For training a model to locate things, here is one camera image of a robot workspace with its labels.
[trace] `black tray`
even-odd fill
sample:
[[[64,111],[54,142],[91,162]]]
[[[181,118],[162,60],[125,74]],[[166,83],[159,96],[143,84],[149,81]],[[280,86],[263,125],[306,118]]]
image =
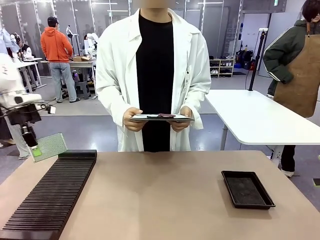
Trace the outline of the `black tray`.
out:
[[[222,171],[232,203],[238,209],[264,209],[276,205],[252,171]]]

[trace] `hand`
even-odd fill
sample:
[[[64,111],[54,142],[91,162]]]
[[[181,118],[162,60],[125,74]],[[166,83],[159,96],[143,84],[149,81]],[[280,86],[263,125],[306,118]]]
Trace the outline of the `hand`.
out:
[[[142,114],[142,111],[135,107],[130,107],[123,114],[123,124],[128,130],[133,132],[139,132],[147,122],[147,121],[131,121],[132,116],[136,114]]]
[[[180,114],[183,116],[186,116],[188,118],[192,117],[192,111],[187,106],[184,106],[181,109]],[[183,129],[189,127],[189,125],[190,125],[190,121],[182,121],[182,122],[169,121],[169,123],[171,124],[172,129],[177,133],[180,133]]]

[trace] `dark green jacket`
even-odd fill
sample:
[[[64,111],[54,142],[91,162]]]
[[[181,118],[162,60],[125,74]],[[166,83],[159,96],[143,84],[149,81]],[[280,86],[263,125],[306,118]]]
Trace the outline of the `dark green jacket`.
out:
[[[318,23],[310,24],[310,34],[320,34]],[[287,65],[291,63],[305,46],[307,22],[298,20],[293,27],[281,34],[270,46],[266,48],[263,62],[266,71],[273,78],[268,94],[274,96],[277,82],[290,83],[294,76],[289,72]]]

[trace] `brown apron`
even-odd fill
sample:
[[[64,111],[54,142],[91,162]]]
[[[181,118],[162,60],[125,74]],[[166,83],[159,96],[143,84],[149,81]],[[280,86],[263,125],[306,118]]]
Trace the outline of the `brown apron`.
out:
[[[320,35],[307,35],[300,54],[287,65],[294,78],[291,82],[277,83],[274,100],[301,115],[309,118],[314,115],[320,85]]]

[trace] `person's right hand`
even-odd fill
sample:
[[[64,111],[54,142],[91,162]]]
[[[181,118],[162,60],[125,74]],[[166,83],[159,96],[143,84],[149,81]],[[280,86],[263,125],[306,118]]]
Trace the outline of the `person's right hand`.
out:
[[[142,110],[135,107],[130,107],[123,114],[123,124],[128,130],[133,132],[139,132],[147,122],[147,121],[131,121],[132,116],[136,114],[142,114]]]

